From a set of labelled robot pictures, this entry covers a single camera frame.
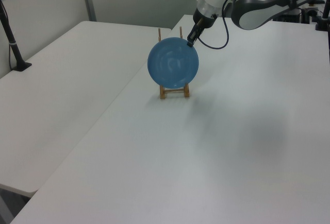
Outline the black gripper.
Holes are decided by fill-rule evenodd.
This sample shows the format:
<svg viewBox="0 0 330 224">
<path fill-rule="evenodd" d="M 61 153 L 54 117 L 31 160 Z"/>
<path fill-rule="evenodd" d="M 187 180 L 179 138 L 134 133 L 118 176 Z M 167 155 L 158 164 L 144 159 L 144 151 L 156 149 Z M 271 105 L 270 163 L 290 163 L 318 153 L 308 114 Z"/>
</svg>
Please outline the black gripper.
<svg viewBox="0 0 330 224">
<path fill-rule="evenodd" d="M 191 32 L 187 36 L 187 45 L 193 47 L 195 42 L 200 38 L 205 28 L 210 28 L 213 26 L 217 19 L 216 14 L 212 14 L 210 17 L 207 17 L 196 9 L 193 14 L 193 21 L 195 25 L 193 26 Z"/>
</svg>

